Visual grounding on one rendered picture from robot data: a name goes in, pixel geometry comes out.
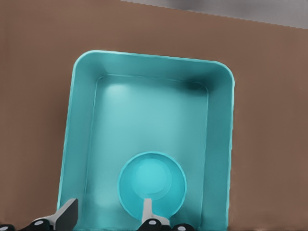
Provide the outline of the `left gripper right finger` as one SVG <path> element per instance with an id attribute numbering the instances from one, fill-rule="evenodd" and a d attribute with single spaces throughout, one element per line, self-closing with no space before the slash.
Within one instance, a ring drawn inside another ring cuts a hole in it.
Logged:
<path id="1" fill-rule="evenodd" d="M 170 231 L 170 221 L 153 213 L 152 200 L 144 199 L 141 225 L 137 231 Z"/>

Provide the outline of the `teal rectangular box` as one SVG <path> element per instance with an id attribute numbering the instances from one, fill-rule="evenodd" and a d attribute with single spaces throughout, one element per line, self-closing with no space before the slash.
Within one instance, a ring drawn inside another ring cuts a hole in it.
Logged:
<path id="1" fill-rule="evenodd" d="M 217 61 L 88 51 L 75 61 L 58 206 L 78 199 L 76 231 L 136 230 L 117 194 L 123 165 L 162 152 L 182 167 L 183 206 L 169 218 L 227 231 L 235 81 Z"/>

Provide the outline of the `teal round bowl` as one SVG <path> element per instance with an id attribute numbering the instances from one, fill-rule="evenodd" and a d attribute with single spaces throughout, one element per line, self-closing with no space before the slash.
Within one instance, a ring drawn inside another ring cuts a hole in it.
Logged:
<path id="1" fill-rule="evenodd" d="M 173 157 L 162 152 L 144 152 L 123 165 L 117 194 L 124 210 L 137 220 L 142 218 L 146 199 L 151 199 L 154 214 L 171 218 L 184 204 L 187 180 Z"/>

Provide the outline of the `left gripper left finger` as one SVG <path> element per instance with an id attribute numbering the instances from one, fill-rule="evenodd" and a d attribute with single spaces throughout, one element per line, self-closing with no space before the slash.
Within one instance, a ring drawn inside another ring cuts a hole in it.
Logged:
<path id="1" fill-rule="evenodd" d="M 24 231 L 72 231 L 78 220 L 78 199 L 69 199 L 54 214 L 38 218 Z"/>

